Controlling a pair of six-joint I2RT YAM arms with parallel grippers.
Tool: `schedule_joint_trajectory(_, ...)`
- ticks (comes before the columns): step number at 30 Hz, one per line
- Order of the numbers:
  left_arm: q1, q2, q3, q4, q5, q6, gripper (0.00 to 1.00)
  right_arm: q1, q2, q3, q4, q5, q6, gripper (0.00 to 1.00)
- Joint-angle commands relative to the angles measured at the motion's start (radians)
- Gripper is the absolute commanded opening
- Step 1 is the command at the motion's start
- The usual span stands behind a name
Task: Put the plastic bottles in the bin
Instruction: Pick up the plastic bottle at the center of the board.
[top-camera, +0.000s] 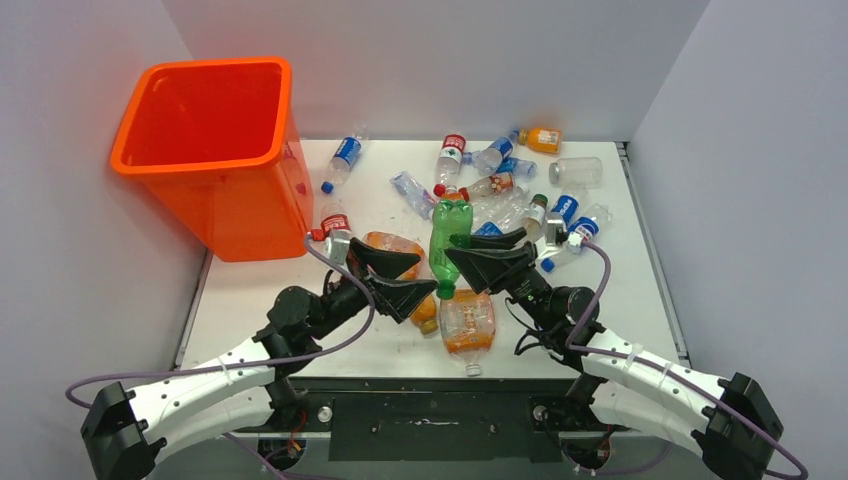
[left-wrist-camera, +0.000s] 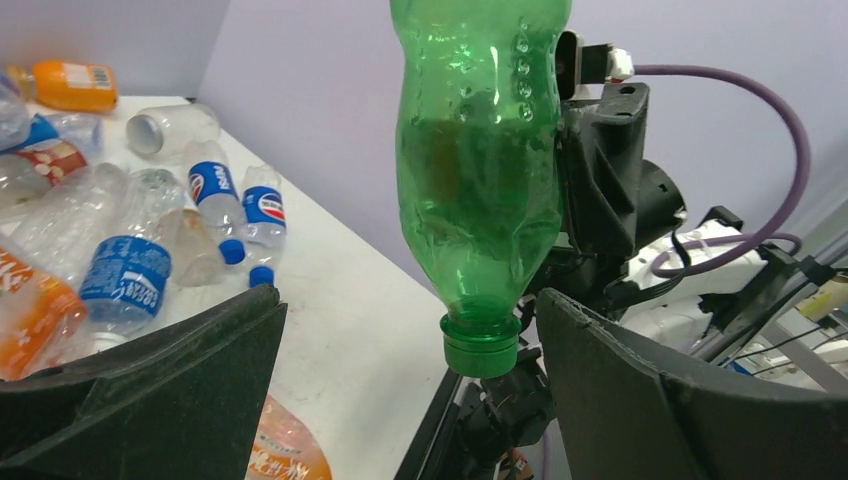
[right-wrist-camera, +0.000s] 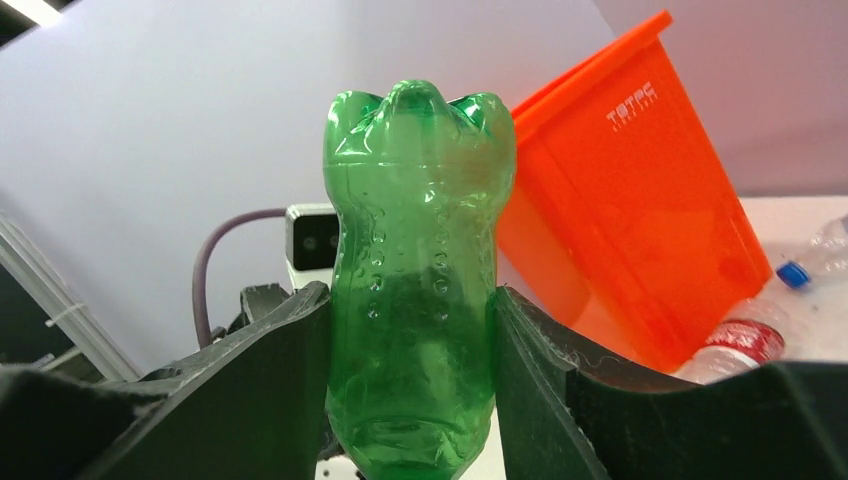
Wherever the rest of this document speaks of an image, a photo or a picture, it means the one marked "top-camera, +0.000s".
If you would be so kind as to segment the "large crushed orange tea bottle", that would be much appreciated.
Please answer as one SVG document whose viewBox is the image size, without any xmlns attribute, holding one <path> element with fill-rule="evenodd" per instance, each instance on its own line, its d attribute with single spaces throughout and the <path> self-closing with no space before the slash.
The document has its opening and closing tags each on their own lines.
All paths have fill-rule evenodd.
<svg viewBox="0 0 848 480">
<path fill-rule="evenodd" d="M 419 261 L 415 266 L 405 271 L 398 277 L 399 280 L 414 280 L 422 277 L 422 265 L 426 260 L 426 253 L 420 244 L 395 235 L 381 231 L 368 232 L 364 237 L 364 242 L 374 248 L 401 253 L 414 253 L 419 256 Z"/>
</svg>

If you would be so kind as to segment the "small orange juice bottle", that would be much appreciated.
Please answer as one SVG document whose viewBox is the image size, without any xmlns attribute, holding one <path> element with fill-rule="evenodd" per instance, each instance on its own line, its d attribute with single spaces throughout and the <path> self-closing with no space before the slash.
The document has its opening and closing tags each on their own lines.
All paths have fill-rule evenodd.
<svg viewBox="0 0 848 480">
<path fill-rule="evenodd" d="M 430 335 L 439 328 L 437 303 L 432 295 L 426 297 L 410 315 L 409 320 L 422 335 Z"/>
</svg>

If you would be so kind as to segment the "green plastic bottle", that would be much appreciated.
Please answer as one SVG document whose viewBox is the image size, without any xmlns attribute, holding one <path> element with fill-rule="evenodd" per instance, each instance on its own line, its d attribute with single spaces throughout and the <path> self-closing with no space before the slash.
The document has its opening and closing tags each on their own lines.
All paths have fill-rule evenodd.
<svg viewBox="0 0 848 480">
<path fill-rule="evenodd" d="M 432 217 L 432 231 L 429 243 L 429 266 L 438 281 L 436 295 L 441 300 L 452 299 L 460 272 L 458 267 L 446 255 L 453 234 L 471 235 L 473 206 L 464 201 L 444 201 L 437 203 Z"/>
</svg>

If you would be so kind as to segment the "crushed orange tea bottle front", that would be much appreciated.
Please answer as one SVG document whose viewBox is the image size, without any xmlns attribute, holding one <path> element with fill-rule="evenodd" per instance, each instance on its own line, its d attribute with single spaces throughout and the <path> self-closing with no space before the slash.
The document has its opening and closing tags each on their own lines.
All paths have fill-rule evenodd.
<svg viewBox="0 0 848 480">
<path fill-rule="evenodd" d="M 440 301 L 439 328 L 446 352 L 463 364 L 465 375 L 481 377 L 481 360 L 492 348 L 497 332 L 490 295 L 458 289 L 451 299 Z"/>
</svg>

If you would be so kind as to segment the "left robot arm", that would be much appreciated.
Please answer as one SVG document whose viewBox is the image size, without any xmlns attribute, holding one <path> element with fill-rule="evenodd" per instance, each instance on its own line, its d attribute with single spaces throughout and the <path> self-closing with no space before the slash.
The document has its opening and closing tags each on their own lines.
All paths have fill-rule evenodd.
<svg viewBox="0 0 848 480">
<path fill-rule="evenodd" d="M 352 239 L 340 279 L 326 279 L 321 293 L 284 288 L 266 325 L 225 353 L 191 369 L 104 375 L 87 408 L 80 434 L 98 479 L 144 479 L 158 461 L 213 437 L 267 424 L 282 431 L 298 416 L 298 394 L 289 378 L 312 360 L 342 350 L 357 331 L 327 349 L 319 340 L 361 311 L 401 323 L 438 286 L 433 279 L 404 280 L 421 260 Z"/>
</svg>

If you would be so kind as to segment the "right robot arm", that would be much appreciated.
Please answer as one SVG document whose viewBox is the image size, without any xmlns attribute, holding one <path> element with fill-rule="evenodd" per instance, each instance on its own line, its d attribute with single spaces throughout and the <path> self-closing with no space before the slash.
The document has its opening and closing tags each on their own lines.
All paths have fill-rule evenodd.
<svg viewBox="0 0 848 480">
<path fill-rule="evenodd" d="M 783 426 L 754 379 L 702 373 L 620 337 L 600 322 L 603 289 L 551 285 L 531 243 L 479 238 L 445 254 L 475 292 L 507 293 L 531 320 L 527 337 L 578 372 L 564 399 L 568 422 L 653 435 L 692 452 L 721 479 L 768 475 Z"/>
</svg>

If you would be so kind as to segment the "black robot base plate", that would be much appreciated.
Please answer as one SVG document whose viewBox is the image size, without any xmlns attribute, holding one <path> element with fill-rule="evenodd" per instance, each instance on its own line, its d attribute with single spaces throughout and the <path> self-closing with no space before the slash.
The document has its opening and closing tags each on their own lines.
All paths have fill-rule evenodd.
<svg viewBox="0 0 848 480">
<path fill-rule="evenodd" d="M 556 462 L 567 438 L 588 448 L 609 430 L 569 404 L 570 379 L 301 377 L 292 384 L 299 402 L 245 433 L 326 440 L 332 461 Z"/>
</svg>

